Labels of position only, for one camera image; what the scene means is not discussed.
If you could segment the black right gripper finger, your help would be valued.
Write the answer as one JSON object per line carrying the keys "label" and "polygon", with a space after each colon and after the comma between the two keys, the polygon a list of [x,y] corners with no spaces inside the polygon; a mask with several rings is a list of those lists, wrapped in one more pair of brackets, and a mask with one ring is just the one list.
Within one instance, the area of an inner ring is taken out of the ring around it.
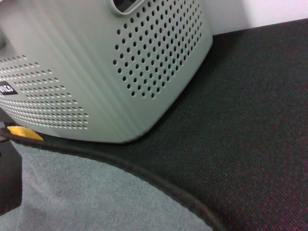
{"label": "black right gripper finger", "polygon": [[3,215],[22,201],[22,158],[9,142],[0,144],[0,214]]}

